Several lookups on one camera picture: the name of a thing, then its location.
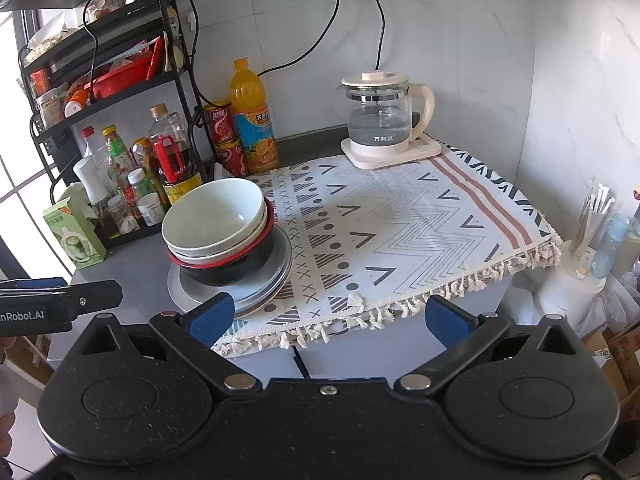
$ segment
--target kettle base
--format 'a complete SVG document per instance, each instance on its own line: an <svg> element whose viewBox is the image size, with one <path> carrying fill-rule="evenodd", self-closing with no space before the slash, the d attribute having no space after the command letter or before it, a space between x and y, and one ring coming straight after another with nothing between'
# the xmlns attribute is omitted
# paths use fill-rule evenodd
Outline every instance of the kettle base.
<svg viewBox="0 0 640 480"><path fill-rule="evenodd" d="M408 143L406 150L393 155L389 155L388 152L382 149L380 156L376 156L374 154L376 148L368 146L371 155L363 156L361 153L356 153L352 148L352 144L351 139L344 139L340 143L340 146L351 163L361 170L378 170L379 168L387 168L388 166L395 166L396 164L423 160L439 155L442 150L440 143L437 140L431 139L431 137L426 134L420 134L415 140Z"/></svg>

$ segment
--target electric kettle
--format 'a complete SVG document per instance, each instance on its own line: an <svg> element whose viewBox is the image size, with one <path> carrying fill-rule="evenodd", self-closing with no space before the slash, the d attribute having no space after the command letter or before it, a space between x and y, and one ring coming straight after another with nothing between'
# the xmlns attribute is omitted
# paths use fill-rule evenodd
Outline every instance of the electric kettle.
<svg viewBox="0 0 640 480"><path fill-rule="evenodd" d="M342 142L342 150L356 167L373 170L440 153L440 143L424 134L435 106L427 85L382 71L345 77L342 84L350 104L349 139ZM424 99L413 128L412 97Z"/></svg>

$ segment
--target white bowl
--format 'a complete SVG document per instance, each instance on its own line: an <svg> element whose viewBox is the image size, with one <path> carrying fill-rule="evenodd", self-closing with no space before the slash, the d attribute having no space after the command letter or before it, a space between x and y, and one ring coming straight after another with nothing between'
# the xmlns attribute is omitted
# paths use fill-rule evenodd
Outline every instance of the white bowl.
<svg viewBox="0 0 640 480"><path fill-rule="evenodd" d="M226 251L222 251L221 253L214 254L213 256L185 256L184 254L175 253L174 250L169 247L169 250L174 254L176 258L180 261L185 262L186 264L191 265L208 265L208 264L216 264L221 262L222 260L226 260L229 256L233 256L236 253L242 251L245 247L250 245L260 233L264 231L265 225L267 225L267 220L269 219L269 215L267 214L267 208L264 209L264 213L262 215L262 219L258 224L258 227L254 229L247 238L242 240L238 245L234 245L230 249Z"/></svg>
<svg viewBox="0 0 640 480"><path fill-rule="evenodd" d="M215 180L192 189L169 209L162 238L176 255L213 256L247 238L265 209L262 191L253 182Z"/></svg>

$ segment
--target glass kettle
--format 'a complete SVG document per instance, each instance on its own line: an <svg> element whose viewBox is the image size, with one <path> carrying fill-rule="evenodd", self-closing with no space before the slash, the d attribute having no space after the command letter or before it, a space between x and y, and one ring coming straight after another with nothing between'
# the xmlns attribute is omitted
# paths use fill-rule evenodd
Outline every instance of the glass kettle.
<svg viewBox="0 0 640 480"><path fill-rule="evenodd" d="M342 84L350 103L347 123L351 150L361 156L384 157L402 153L431 121L435 97L428 86L409 83L394 72L362 72ZM418 124L412 128L412 97L424 99Z"/></svg>

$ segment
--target kettle lid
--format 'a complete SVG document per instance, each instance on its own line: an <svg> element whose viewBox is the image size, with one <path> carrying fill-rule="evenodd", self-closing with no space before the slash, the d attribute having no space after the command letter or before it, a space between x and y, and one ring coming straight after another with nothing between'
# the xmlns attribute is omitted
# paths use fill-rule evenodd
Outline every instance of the kettle lid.
<svg viewBox="0 0 640 480"><path fill-rule="evenodd" d="M345 86L355 87L372 87L372 86L394 86L402 83L408 83L409 78L404 74L396 72L384 72L376 70L375 72L362 72L358 75L348 76L342 79Z"/></svg>

